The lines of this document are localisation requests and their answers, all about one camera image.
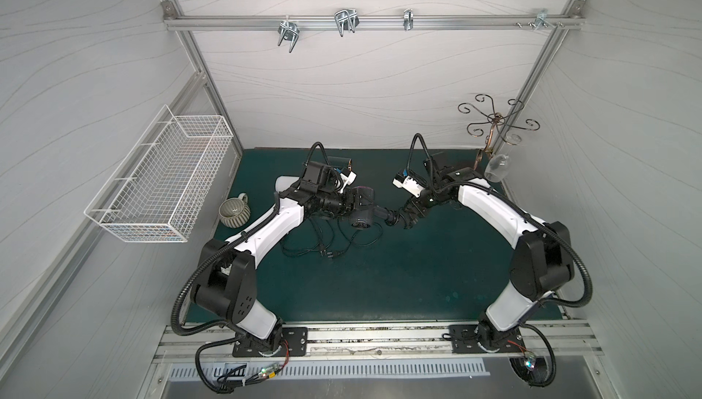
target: metal base rail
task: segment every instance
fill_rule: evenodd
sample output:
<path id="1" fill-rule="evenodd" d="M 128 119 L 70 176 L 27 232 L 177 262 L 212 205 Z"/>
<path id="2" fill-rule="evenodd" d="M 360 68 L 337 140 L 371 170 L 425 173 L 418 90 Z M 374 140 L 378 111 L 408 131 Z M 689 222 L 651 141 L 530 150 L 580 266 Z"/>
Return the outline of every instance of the metal base rail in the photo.
<path id="1" fill-rule="evenodd" d="M 450 324 L 478 324 L 475 321 L 396 322 L 396 323 L 294 323 L 307 327 L 307 353 L 296 359 L 346 360 L 366 358 L 464 358 L 452 353 L 451 342 L 442 338 Z M 603 355 L 600 344 L 585 320 L 531 321 L 543 332 L 556 355 Z M 529 329 L 521 329 L 524 345 L 537 354 L 548 354 L 546 345 Z M 166 328 L 153 362 L 191 361 L 206 342 L 233 338 L 229 329 L 213 328 L 191 336 L 179 336 Z M 232 346 L 208 349 L 203 361 L 268 360 L 233 358 Z M 481 358 L 505 358 L 521 353 L 476 353 Z"/>

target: red wire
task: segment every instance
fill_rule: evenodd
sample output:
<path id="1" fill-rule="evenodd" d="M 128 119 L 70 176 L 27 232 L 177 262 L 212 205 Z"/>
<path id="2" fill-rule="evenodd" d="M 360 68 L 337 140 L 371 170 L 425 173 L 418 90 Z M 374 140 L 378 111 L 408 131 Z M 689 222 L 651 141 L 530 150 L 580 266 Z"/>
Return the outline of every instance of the red wire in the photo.
<path id="1" fill-rule="evenodd" d="M 529 349 L 527 349 L 526 347 L 520 346 L 519 344 L 515 343 L 515 342 L 512 341 L 511 339 L 507 340 L 507 342 L 510 343 L 510 344 L 514 344 L 516 347 L 519 347 L 519 348 L 520 348 L 520 351 L 522 351 L 522 353 L 524 353 L 524 352 L 526 352 L 526 351 L 529 351 Z"/>
<path id="2" fill-rule="evenodd" d="M 284 339 L 283 344 L 285 344 L 285 362 L 283 362 L 283 367 L 280 368 L 281 370 L 283 370 L 288 362 L 290 362 L 290 347 L 288 346 L 288 340 Z"/>

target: metal hook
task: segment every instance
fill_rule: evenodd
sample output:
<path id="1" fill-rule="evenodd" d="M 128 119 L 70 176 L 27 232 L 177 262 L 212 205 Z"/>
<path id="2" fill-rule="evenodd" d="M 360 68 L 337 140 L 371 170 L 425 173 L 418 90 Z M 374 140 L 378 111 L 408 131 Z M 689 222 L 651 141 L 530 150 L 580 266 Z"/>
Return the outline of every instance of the metal hook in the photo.
<path id="1" fill-rule="evenodd" d="M 298 25 L 295 23 L 291 23 L 288 20 L 282 21 L 280 23 L 280 27 L 278 27 L 278 33 L 280 33 L 280 37 L 278 38 L 278 45 L 283 43 L 283 39 L 285 41 L 290 41 L 290 49 L 288 50 L 288 53 L 293 52 L 293 48 L 295 47 L 295 44 L 298 42 L 298 38 L 300 37 L 300 29 L 298 29 Z"/>
<path id="2" fill-rule="evenodd" d="M 529 25 L 531 26 L 531 28 L 534 29 L 534 30 L 539 30 L 539 29 L 542 28 L 542 27 L 550 27 L 550 28 L 552 28 L 552 29 L 555 29 L 555 28 L 556 28 L 555 24 L 550 23 L 550 22 L 548 22 L 548 21 L 546 20 L 546 14 L 547 14 L 547 13 L 548 13 L 548 12 L 547 12 L 546 9 L 543 9 L 541 12 L 539 12 L 539 13 L 536 15 L 536 19 L 533 21 L 533 23 L 529 23 Z"/>
<path id="3" fill-rule="evenodd" d="M 404 12 L 404 29 L 405 30 L 412 30 L 412 27 L 414 27 L 414 12 L 412 9 L 408 8 Z"/>
<path id="4" fill-rule="evenodd" d="M 334 22 L 339 30 L 339 35 L 344 36 L 344 29 L 351 30 L 351 33 L 356 33 L 359 19 L 356 9 L 344 8 L 334 14 Z"/>

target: vented metal panel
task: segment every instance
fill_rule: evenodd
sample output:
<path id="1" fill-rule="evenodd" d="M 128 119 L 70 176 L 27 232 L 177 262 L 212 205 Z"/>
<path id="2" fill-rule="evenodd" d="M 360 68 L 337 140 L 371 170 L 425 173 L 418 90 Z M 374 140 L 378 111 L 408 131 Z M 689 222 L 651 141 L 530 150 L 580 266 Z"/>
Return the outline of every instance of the vented metal panel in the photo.
<path id="1" fill-rule="evenodd" d="M 273 361 L 254 362 L 210 362 L 203 363 L 206 377 L 215 379 L 227 370 L 241 367 L 236 372 L 241 379 L 257 373 Z M 276 379 L 351 379 L 351 378 L 446 378 L 489 376 L 482 358 L 431 358 L 400 360 L 338 360 L 338 361 L 290 361 Z M 198 380 L 195 364 L 176 363 L 171 367 L 169 381 Z"/>

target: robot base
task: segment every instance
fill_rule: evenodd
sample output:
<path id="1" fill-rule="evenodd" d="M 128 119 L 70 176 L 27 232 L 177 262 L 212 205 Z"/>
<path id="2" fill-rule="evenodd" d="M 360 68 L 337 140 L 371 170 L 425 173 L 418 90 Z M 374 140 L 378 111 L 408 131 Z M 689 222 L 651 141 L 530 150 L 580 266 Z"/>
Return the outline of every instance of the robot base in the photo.
<path id="1" fill-rule="evenodd" d="M 234 343 L 232 356 L 235 358 L 257 358 L 260 356 L 285 356 L 285 345 L 283 340 L 288 342 L 290 356 L 305 356 L 307 352 L 307 327 L 282 327 L 282 338 L 279 345 L 272 351 L 261 346 L 261 340 L 247 334 L 238 342 Z"/>
<path id="2" fill-rule="evenodd" d="M 449 326 L 451 334 L 452 353 L 521 353 L 517 346 L 509 343 L 515 342 L 520 346 L 524 345 L 519 328 L 515 327 L 507 332 L 502 332 L 499 337 L 500 346 L 495 346 L 496 342 L 483 343 L 479 333 L 479 324 L 452 324 Z"/>

